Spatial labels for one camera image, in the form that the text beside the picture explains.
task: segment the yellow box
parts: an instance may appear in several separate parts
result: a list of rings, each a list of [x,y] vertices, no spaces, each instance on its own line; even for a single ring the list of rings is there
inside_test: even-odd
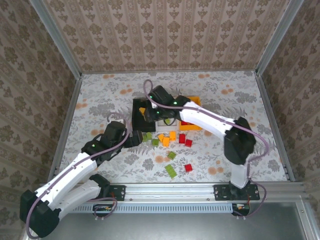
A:
[[[195,102],[196,104],[198,104],[199,106],[201,106],[201,101],[200,101],[200,97],[198,96],[187,96],[187,98],[189,98],[191,101]],[[182,123],[181,121],[179,121],[179,129],[180,131],[190,131],[190,130],[202,130],[201,127],[188,123],[186,125],[184,125],[184,123]]]

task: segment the red block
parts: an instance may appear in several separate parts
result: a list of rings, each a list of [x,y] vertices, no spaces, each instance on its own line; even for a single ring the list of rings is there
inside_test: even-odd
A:
[[[185,145],[186,145],[187,147],[191,148],[191,146],[192,146],[192,140],[190,140],[190,139],[185,140]]]
[[[181,121],[181,125],[182,125],[182,126],[185,126],[185,125],[193,125],[193,124],[191,124],[191,123],[189,123],[189,122],[186,122],[186,121]]]
[[[185,134],[179,134],[179,143],[184,144],[186,142],[186,135]]]
[[[184,168],[185,168],[185,171],[186,171],[187,173],[192,171],[192,166],[191,166],[191,164],[184,165]]]

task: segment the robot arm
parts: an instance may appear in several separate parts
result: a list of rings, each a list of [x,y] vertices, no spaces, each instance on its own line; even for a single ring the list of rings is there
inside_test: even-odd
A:
[[[156,104],[151,103],[152,107],[145,110],[144,118],[147,122],[154,122],[166,118],[175,118],[180,121],[195,124],[213,133],[224,141],[224,155],[231,163],[231,184],[238,189],[243,189],[247,185],[248,166],[246,164],[246,160],[248,155],[254,151],[256,139],[252,134],[225,123],[231,122],[250,130],[249,123],[246,119],[240,117],[238,120],[234,120],[219,116],[202,108],[189,98],[182,95],[179,95],[174,99],[160,85],[151,90],[149,97],[156,103],[166,106],[192,107],[198,109],[199,111],[191,109],[168,109],[158,107]],[[225,122],[216,120],[205,113],[219,117]]]
[[[54,179],[38,188],[35,192],[25,191],[20,198],[20,219],[27,222],[28,213],[39,197],[44,196],[36,204],[31,213],[29,226],[40,237],[49,235],[58,225],[60,220],[77,206],[95,198],[105,198],[109,194],[110,182],[94,171],[104,161],[110,161],[116,156],[121,148],[130,148],[139,145],[142,140],[141,131],[133,131],[123,145],[113,151],[89,158],[93,154],[117,146],[124,141],[124,133],[127,132],[125,125],[112,121],[106,127],[100,140],[95,137],[81,149],[77,157]],[[72,190],[78,182],[89,177],[81,186]]]

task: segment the patterned wallpaper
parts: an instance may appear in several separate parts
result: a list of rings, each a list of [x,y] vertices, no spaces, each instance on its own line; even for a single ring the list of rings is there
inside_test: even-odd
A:
[[[305,0],[263,73],[291,166],[320,223],[320,1]]]
[[[290,0],[44,0],[84,73],[254,69]]]
[[[19,238],[21,193],[47,181],[74,84],[29,1],[1,0],[1,240]]]

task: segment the green block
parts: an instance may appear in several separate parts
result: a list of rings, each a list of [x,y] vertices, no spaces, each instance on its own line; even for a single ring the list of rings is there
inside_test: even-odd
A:
[[[168,172],[170,178],[173,179],[175,176],[177,176],[176,171],[174,170],[174,168],[170,164],[165,166],[164,168]]]
[[[147,142],[148,141],[148,139],[147,139],[147,135],[142,135],[142,142]]]
[[[166,124],[170,124],[170,123],[171,123],[171,120],[170,120],[170,118],[167,118],[166,120],[164,120],[164,122],[165,122]]]
[[[152,146],[158,147],[159,146],[159,139],[152,139]]]
[[[152,134],[151,132],[147,132],[146,133],[146,139],[149,141],[149,140],[152,140]]]
[[[170,158],[171,160],[175,159],[175,157],[177,156],[177,154],[175,154],[173,151],[171,151],[169,154],[168,154],[168,158]]]

